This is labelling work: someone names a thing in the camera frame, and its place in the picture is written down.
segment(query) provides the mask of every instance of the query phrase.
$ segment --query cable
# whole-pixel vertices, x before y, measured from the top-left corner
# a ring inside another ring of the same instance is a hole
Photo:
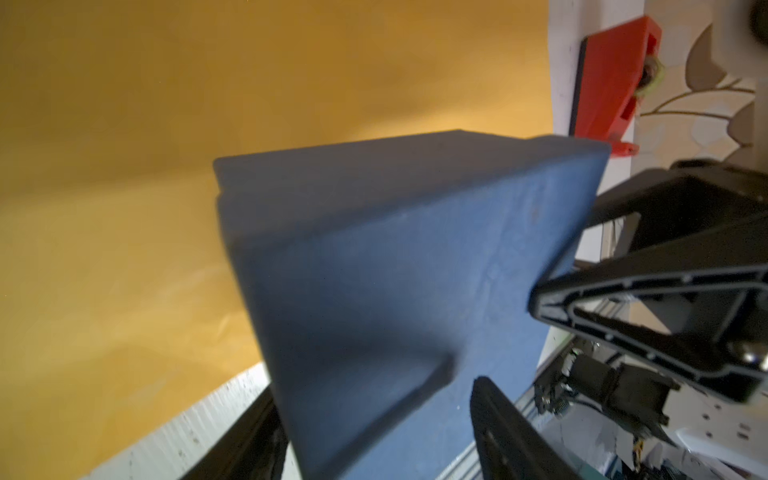
[[[610,365],[610,366],[613,366],[614,362],[615,362],[616,360],[620,359],[622,356],[624,356],[624,354],[623,354],[623,353],[621,353],[621,352],[616,352],[616,353],[614,353],[613,355],[611,355],[610,357],[608,357],[608,360],[606,360],[606,361],[605,361],[605,364],[606,364],[606,365]]]
[[[591,404],[591,403],[589,403],[589,402],[583,402],[583,401],[581,401],[581,400],[571,400],[571,403],[577,403],[577,404],[579,404],[579,405],[583,405],[583,406],[585,406],[585,407],[589,407],[589,408],[593,409],[595,412],[597,412],[597,413],[599,413],[599,414],[601,414],[601,415],[603,414],[603,411],[602,411],[602,410],[600,410],[598,407],[596,407],[596,406],[592,405],[592,404]]]

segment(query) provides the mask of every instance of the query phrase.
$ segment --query leaf pattern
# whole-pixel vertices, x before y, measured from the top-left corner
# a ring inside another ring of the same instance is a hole
[[[728,134],[742,147],[752,144],[754,118],[755,102],[751,101],[728,122]]]
[[[701,32],[685,63],[685,83],[692,91],[715,88],[726,72],[712,62],[712,25]]]

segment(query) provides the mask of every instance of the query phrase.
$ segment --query red bracket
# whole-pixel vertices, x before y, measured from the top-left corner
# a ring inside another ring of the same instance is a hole
[[[647,56],[656,57],[661,28],[644,16],[589,35],[581,43],[576,75],[571,135],[611,143],[617,157],[637,153],[636,144],[624,143],[641,96]]]

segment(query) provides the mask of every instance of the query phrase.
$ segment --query yellow wall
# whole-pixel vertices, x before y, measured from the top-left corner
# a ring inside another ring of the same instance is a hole
[[[5,0],[0,477],[77,478],[260,360],[229,154],[551,130],[546,2]]]

